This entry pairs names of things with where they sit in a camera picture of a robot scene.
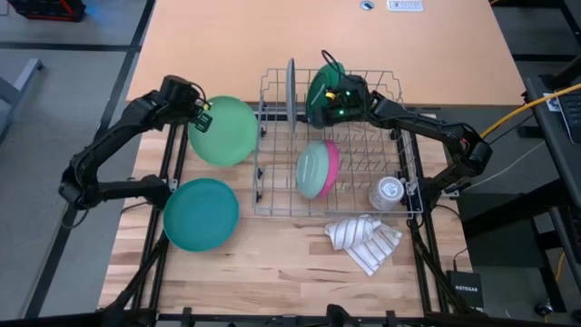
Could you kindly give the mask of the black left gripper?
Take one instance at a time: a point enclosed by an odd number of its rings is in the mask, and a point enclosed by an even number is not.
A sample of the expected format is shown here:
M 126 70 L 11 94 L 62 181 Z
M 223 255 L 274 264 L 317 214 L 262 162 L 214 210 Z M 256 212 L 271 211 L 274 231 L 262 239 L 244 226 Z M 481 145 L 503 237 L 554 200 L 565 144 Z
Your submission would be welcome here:
M 204 91 L 199 85 L 170 74 L 163 78 L 160 94 L 166 105 L 159 115 L 166 122 L 193 122 L 203 134 L 209 130 L 212 117 L 202 112 Z

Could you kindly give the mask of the light wooden desk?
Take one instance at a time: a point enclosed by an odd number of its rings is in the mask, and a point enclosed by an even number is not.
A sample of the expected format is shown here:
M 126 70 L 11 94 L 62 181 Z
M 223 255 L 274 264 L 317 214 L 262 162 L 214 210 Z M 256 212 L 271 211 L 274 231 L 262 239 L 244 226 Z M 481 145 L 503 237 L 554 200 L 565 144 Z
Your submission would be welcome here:
M 518 105 L 524 85 L 488 0 L 156 0 L 128 91 L 176 74 L 208 94 L 256 101 L 261 76 L 330 52 L 349 69 L 389 70 L 416 105 Z

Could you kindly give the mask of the pale sage green plate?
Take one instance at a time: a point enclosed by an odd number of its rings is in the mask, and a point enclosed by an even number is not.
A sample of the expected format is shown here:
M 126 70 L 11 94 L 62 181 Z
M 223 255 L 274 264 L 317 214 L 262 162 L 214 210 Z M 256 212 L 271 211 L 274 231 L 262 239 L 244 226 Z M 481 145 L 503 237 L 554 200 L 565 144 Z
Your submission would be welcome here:
M 296 186 L 299 193 L 313 199 L 319 195 L 329 173 L 330 159 L 323 141 L 308 144 L 300 153 L 296 168 Z

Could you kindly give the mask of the white power strip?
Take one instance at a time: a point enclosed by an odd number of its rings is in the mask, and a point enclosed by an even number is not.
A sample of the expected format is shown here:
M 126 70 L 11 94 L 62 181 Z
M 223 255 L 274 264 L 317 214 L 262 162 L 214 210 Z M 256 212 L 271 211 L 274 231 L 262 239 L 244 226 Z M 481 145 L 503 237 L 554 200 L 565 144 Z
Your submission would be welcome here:
M 392 12 L 417 13 L 424 11 L 422 0 L 387 0 L 387 7 Z

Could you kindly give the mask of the black metal rig frame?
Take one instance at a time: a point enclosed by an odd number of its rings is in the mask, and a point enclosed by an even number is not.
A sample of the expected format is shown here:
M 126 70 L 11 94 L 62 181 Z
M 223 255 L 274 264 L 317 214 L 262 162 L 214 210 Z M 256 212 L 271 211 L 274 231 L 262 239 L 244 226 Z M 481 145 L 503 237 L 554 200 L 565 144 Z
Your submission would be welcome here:
M 404 240 L 386 280 L 387 307 L 364 309 L 354 293 L 366 280 L 352 268 L 337 270 L 346 255 L 333 254 L 323 235 L 325 222 L 364 198 L 359 182 L 336 187 L 329 200 L 301 202 L 291 192 L 293 159 L 314 137 L 310 127 L 286 124 L 282 105 L 256 108 L 259 142 L 250 161 L 230 170 L 230 186 L 241 205 L 241 220 L 225 253 L 187 253 L 174 248 L 162 232 L 162 213 L 148 203 L 128 200 L 120 220 L 112 260 L 93 312 L 41 316 L 49 288 L 42 282 L 21 319 L 0 327 L 155 327 L 177 322 L 227 322 L 260 327 L 570 327 L 474 311 L 449 289 L 440 272 L 430 219 L 423 209 L 407 207 L 389 221 L 401 227 Z M 432 269 L 431 275 L 426 270 Z M 353 282 L 347 282 L 352 275 Z M 454 313 L 435 312 L 430 291 Z

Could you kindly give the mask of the dark green plate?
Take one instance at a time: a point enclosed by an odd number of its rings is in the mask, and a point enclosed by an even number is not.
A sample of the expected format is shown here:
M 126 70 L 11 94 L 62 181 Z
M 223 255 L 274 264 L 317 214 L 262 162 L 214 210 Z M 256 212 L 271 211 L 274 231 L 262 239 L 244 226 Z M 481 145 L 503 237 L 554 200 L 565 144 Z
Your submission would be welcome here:
M 326 93 L 339 84 L 344 73 L 345 69 L 341 63 L 331 63 L 322 66 L 315 74 L 306 101 L 306 116 L 314 128 L 322 129 L 326 126 L 324 109 L 329 104 Z

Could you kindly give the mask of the black keyboard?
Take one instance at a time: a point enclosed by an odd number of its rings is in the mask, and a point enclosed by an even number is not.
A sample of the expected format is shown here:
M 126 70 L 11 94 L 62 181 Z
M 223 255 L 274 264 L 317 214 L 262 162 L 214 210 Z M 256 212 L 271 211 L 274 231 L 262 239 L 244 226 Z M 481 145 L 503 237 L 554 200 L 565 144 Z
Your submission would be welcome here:
M 557 100 L 571 142 L 581 145 L 581 90 L 560 95 Z

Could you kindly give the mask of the grey plate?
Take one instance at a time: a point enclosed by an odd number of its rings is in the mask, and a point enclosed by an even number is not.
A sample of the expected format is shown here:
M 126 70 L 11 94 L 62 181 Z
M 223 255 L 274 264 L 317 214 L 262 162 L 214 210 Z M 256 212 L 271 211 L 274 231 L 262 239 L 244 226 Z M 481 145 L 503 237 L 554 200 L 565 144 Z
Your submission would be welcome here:
M 287 121 L 289 123 L 290 132 L 295 132 L 297 122 L 296 111 L 296 84 L 295 84 L 295 62 L 291 58 L 286 68 L 286 108 Z

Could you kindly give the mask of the black Netgear switch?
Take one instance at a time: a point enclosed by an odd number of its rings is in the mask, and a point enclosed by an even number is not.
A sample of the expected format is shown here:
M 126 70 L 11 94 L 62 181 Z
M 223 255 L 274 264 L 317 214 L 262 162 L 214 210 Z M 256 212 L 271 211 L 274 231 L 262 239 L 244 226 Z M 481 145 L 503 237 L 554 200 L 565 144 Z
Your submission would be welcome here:
M 478 311 L 483 311 L 484 301 L 481 278 L 475 272 L 447 271 L 448 279 L 467 304 Z

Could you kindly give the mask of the light green plate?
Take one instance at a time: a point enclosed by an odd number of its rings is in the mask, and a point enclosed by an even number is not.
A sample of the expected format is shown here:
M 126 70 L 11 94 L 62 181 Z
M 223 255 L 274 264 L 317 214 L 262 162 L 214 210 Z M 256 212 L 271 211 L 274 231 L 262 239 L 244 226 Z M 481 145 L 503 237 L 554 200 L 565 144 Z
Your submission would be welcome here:
M 238 98 L 219 95 L 209 100 L 212 118 L 205 133 L 189 125 L 191 148 L 206 163 L 231 167 L 244 161 L 257 142 L 258 121 L 254 111 Z

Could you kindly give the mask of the pink plate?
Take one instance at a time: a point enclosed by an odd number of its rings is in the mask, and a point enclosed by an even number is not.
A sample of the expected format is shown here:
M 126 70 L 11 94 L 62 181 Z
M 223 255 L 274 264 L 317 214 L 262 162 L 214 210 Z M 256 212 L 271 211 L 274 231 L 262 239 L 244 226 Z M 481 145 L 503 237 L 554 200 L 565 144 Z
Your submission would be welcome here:
M 331 140 L 323 141 L 327 147 L 329 157 L 329 169 L 325 184 L 318 194 L 318 198 L 326 197 L 333 188 L 340 170 L 340 150 L 335 142 Z

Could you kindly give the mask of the white striped towel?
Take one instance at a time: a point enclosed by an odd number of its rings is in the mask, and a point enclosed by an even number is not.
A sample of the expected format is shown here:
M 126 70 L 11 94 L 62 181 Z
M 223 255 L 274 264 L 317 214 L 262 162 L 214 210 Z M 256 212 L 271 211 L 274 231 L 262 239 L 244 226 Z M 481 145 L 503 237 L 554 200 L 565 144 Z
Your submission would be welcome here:
M 335 251 L 344 251 L 372 276 L 399 246 L 402 232 L 368 214 L 325 226 Z

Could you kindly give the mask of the red and black crate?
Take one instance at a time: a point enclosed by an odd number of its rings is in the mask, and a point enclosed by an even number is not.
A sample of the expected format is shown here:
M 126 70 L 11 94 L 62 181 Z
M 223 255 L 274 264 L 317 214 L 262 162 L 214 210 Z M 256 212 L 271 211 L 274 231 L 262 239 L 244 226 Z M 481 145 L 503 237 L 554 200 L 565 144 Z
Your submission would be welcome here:
M 80 22 L 86 5 L 82 0 L 5 0 L 21 16 L 31 20 Z

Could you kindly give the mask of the teal plate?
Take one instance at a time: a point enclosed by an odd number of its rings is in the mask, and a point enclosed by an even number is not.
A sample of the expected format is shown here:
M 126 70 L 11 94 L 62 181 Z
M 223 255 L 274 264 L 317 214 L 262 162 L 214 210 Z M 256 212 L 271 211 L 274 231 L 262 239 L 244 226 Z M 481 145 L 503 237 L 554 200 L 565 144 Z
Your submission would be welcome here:
M 169 241 L 186 252 L 222 246 L 234 233 L 240 206 L 232 188 L 217 179 L 199 178 L 180 186 L 163 211 Z

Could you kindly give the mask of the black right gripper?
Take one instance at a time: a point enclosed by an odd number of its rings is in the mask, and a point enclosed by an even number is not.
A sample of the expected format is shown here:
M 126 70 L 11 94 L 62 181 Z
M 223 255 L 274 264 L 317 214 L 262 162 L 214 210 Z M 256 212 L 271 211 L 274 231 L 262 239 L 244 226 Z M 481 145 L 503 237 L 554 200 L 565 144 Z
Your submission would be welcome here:
M 342 77 L 332 93 L 334 98 L 330 101 L 330 109 L 318 108 L 310 113 L 310 124 L 314 128 L 357 122 L 365 118 L 369 110 L 370 93 L 363 77 L 355 74 Z

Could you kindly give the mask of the grey bench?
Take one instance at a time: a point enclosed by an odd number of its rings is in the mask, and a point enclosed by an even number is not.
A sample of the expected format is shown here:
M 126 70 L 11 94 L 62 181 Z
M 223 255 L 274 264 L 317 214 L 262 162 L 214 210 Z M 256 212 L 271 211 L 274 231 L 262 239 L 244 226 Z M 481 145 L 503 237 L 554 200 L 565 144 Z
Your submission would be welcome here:
M 44 69 L 39 58 L 28 61 L 18 78 L 10 83 L 0 76 L 0 143 L 12 123 L 16 108 L 24 98 L 26 88 L 33 80 L 34 75 Z

